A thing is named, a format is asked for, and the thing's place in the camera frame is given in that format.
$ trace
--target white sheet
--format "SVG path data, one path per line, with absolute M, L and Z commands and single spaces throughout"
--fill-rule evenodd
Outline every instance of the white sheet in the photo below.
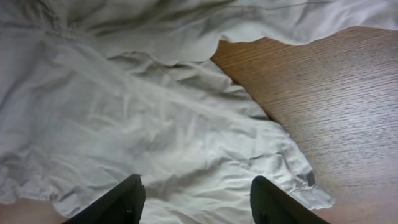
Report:
M 330 207 L 296 143 L 207 59 L 220 38 L 397 27 L 394 1 L 0 5 L 0 202 L 51 200 L 70 217 L 135 173 L 142 223 L 250 223 L 256 175 Z

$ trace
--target wooden floor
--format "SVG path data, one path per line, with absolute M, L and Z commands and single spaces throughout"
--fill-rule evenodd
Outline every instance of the wooden floor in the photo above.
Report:
M 300 47 L 221 42 L 212 58 L 296 139 L 336 198 L 331 223 L 398 223 L 398 32 Z

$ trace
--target white fabric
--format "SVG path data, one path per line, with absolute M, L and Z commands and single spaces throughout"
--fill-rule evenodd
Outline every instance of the white fabric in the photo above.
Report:
M 0 1 L 0 202 L 51 200 L 70 217 L 141 174 L 142 223 L 250 223 L 249 187 L 264 175 L 308 208 L 330 207 L 296 143 L 207 59 L 219 39 L 305 44 L 349 26 L 395 29 L 397 9 Z

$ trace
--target wood grain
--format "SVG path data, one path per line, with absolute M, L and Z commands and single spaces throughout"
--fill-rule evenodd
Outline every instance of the wood grain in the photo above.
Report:
M 295 47 L 220 42 L 212 60 L 296 139 L 336 198 L 331 223 L 398 223 L 398 32 Z

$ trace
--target wrinkled bedsheet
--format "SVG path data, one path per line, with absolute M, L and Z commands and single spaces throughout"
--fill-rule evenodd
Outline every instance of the wrinkled bedsheet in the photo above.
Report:
M 292 138 L 208 59 L 220 39 L 306 44 L 396 29 L 395 1 L 0 1 L 0 203 L 73 216 L 130 174 L 142 223 L 251 223 L 264 175 L 310 209 Z

